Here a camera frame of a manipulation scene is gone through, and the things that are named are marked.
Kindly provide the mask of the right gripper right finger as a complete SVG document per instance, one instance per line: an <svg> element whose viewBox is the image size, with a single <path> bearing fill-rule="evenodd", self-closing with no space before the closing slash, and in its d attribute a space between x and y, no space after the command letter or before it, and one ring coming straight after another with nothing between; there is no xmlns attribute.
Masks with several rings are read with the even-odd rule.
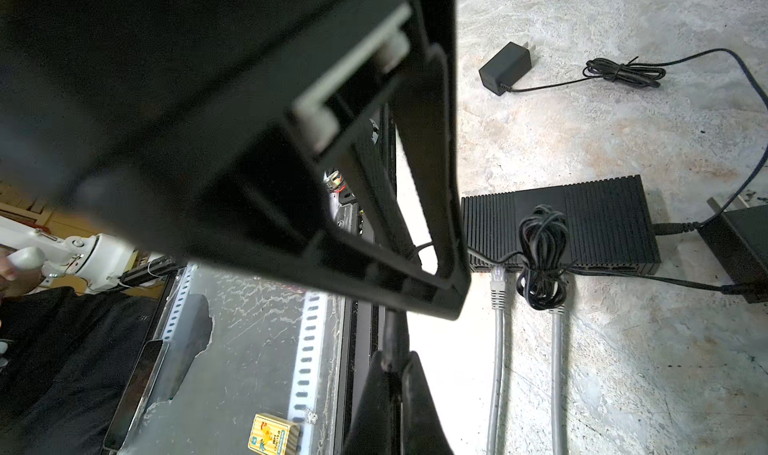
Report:
<svg viewBox="0 0 768 455"><path fill-rule="evenodd" d="M402 454L452 454L420 358L409 354L401 378Z"/></svg>

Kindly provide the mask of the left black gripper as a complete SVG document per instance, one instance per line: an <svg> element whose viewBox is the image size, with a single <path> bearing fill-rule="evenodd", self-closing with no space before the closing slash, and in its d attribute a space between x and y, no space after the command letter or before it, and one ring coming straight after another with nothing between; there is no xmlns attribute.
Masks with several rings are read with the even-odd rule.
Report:
<svg viewBox="0 0 768 455"><path fill-rule="evenodd" d="M1 176L136 244L455 319L455 0L1 0Z"/></svg>

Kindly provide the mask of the black network switch box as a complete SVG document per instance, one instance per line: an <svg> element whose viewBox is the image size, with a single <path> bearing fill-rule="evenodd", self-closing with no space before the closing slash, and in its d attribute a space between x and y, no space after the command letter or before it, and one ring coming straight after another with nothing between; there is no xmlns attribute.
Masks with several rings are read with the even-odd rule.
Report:
<svg viewBox="0 0 768 455"><path fill-rule="evenodd" d="M661 258L639 175L462 198L471 269L488 272L496 262L510 271L523 268L530 242L521 226L540 206L560 213L567 229L561 267L656 273Z"/></svg>

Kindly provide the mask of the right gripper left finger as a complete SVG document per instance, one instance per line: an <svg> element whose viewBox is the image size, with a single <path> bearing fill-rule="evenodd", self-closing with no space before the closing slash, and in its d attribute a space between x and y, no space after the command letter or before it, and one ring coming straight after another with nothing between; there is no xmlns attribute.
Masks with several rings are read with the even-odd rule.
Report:
<svg viewBox="0 0 768 455"><path fill-rule="evenodd" d="M382 362L382 352L375 352L371 357L357 412L344 442L343 454L396 453L390 373L383 368Z"/></svg>

